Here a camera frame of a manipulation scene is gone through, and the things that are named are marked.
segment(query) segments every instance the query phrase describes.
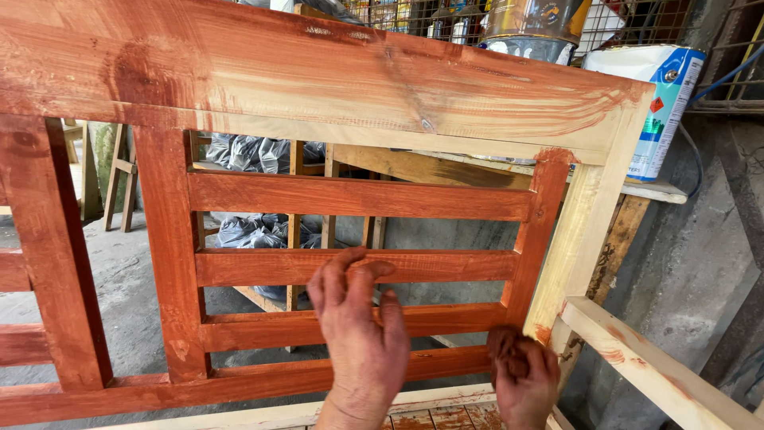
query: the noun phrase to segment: finger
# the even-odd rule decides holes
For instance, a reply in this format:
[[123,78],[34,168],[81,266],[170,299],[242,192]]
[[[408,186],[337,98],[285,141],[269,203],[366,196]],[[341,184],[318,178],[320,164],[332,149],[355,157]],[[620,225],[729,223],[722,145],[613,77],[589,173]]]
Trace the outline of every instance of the finger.
[[345,292],[348,289],[345,272],[351,264],[364,259],[365,256],[366,248],[363,246],[346,248],[324,265],[322,281],[325,308],[339,305],[345,300]]
[[411,339],[403,320],[403,306],[393,290],[387,290],[380,298],[380,317],[385,349],[403,348],[406,355],[411,351]]
[[360,316],[371,319],[371,297],[374,282],[381,276],[392,275],[395,265],[385,261],[369,262],[348,270],[348,297],[345,303]]
[[324,286],[321,282],[321,272],[323,269],[323,265],[317,268],[305,287],[308,290],[308,298],[313,304],[313,310],[316,312],[316,318],[319,321],[321,321],[321,314],[324,313]]
[[557,353],[549,348],[544,348],[544,361],[546,362],[546,370],[552,375],[552,378],[557,383],[560,382],[560,365]]
[[528,377],[532,380],[545,380],[549,377],[544,363],[542,347],[531,340],[520,340],[516,343],[517,349],[521,350],[528,360]]

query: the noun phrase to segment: hand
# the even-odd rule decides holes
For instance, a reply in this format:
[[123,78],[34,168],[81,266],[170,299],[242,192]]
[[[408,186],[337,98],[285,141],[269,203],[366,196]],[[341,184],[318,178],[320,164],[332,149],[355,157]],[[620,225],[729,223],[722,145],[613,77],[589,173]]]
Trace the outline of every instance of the hand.
[[506,365],[496,363],[496,398],[501,419],[512,430],[544,430],[546,417],[557,403],[560,366],[557,354],[538,341],[521,339],[515,343],[528,360],[528,376],[515,378]]
[[379,430],[406,378],[411,342],[395,293],[382,295],[382,324],[371,311],[374,281],[395,266],[376,261],[349,267],[365,256],[364,247],[345,249],[307,285],[334,370],[316,430]]

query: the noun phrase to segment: blue hose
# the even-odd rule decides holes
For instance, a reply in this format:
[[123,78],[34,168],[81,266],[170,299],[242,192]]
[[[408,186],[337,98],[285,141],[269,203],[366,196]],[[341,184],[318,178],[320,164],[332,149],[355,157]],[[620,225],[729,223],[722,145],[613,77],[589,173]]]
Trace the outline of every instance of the blue hose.
[[718,81],[712,83],[711,86],[709,86],[708,88],[706,88],[703,91],[700,91],[695,97],[691,98],[690,101],[687,102],[687,107],[690,107],[690,105],[692,103],[697,102],[699,99],[701,99],[702,96],[705,96],[706,94],[708,94],[711,91],[713,91],[716,88],[718,88],[719,85],[721,85],[721,84],[727,82],[728,80],[730,80],[731,77],[737,75],[738,72],[740,72],[742,69],[745,69],[746,67],[748,67],[754,60],[756,60],[756,58],[759,58],[759,55],[761,55],[762,53],[764,53],[764,44],[762,44],[759,47],[759,49],[757,49],[753,54],[751,54],[751,56],[748,57],[748,60],[745,60],[745,62],[743,62],[743,64],[739,65],[738,67],[735,67],[735,70],[727,73],[726,75],[724,75],[724,77],[722,77]]

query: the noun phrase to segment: wooden table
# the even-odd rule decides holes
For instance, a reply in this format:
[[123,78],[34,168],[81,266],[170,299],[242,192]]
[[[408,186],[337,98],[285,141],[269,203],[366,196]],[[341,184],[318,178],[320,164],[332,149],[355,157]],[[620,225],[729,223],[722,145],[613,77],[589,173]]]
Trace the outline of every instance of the wooden table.
[[[446,152],[391,151],[387,148],[339,144],[331,146],[333,148],[327,150],[327,155],[333,157],[335,163],[368,169],[387,177],[427,184],[527,189],[530,186],[534,171],[533,166],[517,165],[507,161],[484,160]],[[572,173],[568,176],[568,182],[570,182],[571,177]],[[607,238],[602,246],[600,258],[597,261],[597,267],[586,294],[588,298],[600,306],[607,297],[607,293],[616,284],[618,269],[631,246],[651,200],[684,204],[687,201],[687,194],[665,181],[657,181],[652,184],[623,183],[618,205],[610,220]],[[366,217],[364,221],[363,237],[366,239],[373,236],[375,240],[369,248],[381,249],[384,247],[385,222],[379,217],[375,222],[371,222],[371,218],[373,217]],[[374,228],[373,232],[369,231],[371,226]],[[328,227],[333,232],[334,226]],[[433,336],[433,338],[448,347],[469,345],[463,334]],[[561,390],[575,367],[582,346],[583,341],[576,340],[575,347],[560,359],[562,368]]]

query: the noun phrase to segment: wooden chair frame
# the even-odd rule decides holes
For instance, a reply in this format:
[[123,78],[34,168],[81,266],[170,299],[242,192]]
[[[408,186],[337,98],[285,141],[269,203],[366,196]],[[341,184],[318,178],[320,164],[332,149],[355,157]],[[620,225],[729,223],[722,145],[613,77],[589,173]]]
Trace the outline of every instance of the wooden chair frame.
[[[201,249],[196,211],[234,210],[520,221],[515,250],[370,252],[399,267],[382,282],[507,280],[495,303],[406,307],[410,335],[509,322],[562,354],[575,331],[680,425],[764,428],[584,297],[652,84],[216,0],[0,8],[0,205],[21,241],[0,252],[0,291],[33,290],[43,320],[0,326],[0,364],[53,363],[59,377],[0,387],[0,425],[328,389],[329,360],[211,368],[210,352],[323,340],[312,311],[207,315],[202,287],[302,285],[337,252]],[[134,126],[168,373],[112,375],[60,117]],[[197,171],[189,130],[539,164],[528,191]],[[485,346],[422,352],[409,380],[489,368]]]

